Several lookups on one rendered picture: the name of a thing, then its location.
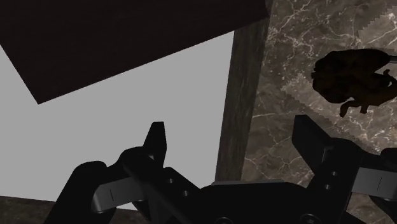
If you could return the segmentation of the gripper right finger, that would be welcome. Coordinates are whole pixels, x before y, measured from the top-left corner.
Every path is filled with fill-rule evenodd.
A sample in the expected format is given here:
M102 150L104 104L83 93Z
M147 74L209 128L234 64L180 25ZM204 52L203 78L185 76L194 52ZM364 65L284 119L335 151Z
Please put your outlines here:
M307 115L296 115L293 146L314 173L299 224L365 224L347 212L353 193L367 195L397 224L397 148L369 153L330 137Z

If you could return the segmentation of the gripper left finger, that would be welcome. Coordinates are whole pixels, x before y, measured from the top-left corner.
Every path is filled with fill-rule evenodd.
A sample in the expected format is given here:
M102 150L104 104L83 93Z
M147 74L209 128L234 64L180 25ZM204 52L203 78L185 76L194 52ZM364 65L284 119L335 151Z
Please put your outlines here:
M202 224L199 189L170 167L163 122L154 122L144 144L122 152L111 166L85 162L67 180L43 224L110 224L120 205L133 203L151 224Z

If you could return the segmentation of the dark brown figure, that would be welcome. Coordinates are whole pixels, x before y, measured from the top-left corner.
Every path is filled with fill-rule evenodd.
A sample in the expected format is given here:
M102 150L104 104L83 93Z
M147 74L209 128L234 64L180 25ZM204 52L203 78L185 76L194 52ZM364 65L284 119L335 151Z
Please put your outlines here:
M332 51L315 63L312 88L328 102L340 104L341 117L349 108L365 114L370 106L397 97L397 79L390 70L377 72L389 63L397 64L397 55L371 48Z

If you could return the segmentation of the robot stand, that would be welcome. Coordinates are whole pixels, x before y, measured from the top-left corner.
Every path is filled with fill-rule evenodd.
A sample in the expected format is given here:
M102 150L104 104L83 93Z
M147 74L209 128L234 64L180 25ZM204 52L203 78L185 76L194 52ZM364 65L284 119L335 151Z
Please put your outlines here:
M267 17L265 0L0 0L0 46L41 104Z

